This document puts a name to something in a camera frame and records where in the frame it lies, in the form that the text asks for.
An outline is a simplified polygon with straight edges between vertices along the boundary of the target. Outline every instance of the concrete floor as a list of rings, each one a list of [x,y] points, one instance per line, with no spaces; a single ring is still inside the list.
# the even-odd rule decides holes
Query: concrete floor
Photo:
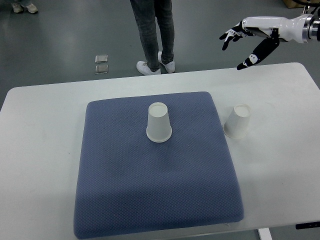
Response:
[[[33,3],[39,13],[25,10],[16,14],[10,4],[0,0],[0,108],[7,92],[15,87],[141,76],[136,62],[145,60],[145,56],[128,0]],[[220,35],[246,17],[292,19],[302,12],[301,8],[288,9],[282,0],[174,0],[172,5],[177,73],[235,68],[262,38],[231,42],[222,51]],[[261,65],[299,62],[319,87],[319,52],[316,41],[281,43]],[[94,74],[95,56],[100,54],[108,54],[107,74]],[[320,239],[320,228],[296,230],[295,226],[282,226],[270,231],[274,240]],[[253,230],[192,239],[257,240],[259,235]]]

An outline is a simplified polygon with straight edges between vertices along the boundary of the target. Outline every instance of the white paper cup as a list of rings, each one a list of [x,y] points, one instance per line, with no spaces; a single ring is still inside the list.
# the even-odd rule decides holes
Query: white paper cup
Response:
[[[251,108],[246,104],[234,106],[228,119],[223,125],[225,135],[232,139],[242,139],[247,134],[251,116]]]
[[[172,134],[167,106],[162,102],[155,102],[149,106],[147,137],[155,143],[167,141]]]

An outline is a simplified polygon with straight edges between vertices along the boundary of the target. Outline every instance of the jeans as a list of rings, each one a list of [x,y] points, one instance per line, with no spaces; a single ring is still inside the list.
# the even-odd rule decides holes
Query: jeans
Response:
[[[151,71],[160,68],[156,19],[160,29],[163,64],[174,60],[175,29],[171,0],[130,0],[147,66]]]
[[[22,7],[26,7],[30,4],[32,4],[31,0],[6,0],[8,3],[17,3],[20,4]]]

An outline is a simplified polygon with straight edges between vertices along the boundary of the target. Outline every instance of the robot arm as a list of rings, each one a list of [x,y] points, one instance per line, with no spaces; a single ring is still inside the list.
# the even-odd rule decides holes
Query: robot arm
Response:
[[[265,38],[251,55],[237,66],[237,69],[241,70],[260,63],[279,46],[280,41],[295,40],[298,43],[307,43],[311,39],[320,41],[319,25],[320,20],[315,19],[312,14],[304,14],[294,19],[273,16],[247,17],[226,31],[219,39],[224,39],[222,47],[224,51],[231,40],[236,42],[247,36]]]

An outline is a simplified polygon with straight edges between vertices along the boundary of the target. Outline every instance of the cardboard box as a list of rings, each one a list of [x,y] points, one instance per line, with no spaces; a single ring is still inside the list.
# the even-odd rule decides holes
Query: cardboard box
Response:
[[[289,9],[292,9],[292,8],[303,8],[304,6],[292,1],[292,0],[282,0],[284,2],[284,4],[289,8]],[[320,0],[311,0],[311,3],[313,4],[317,4],[319,3]]]

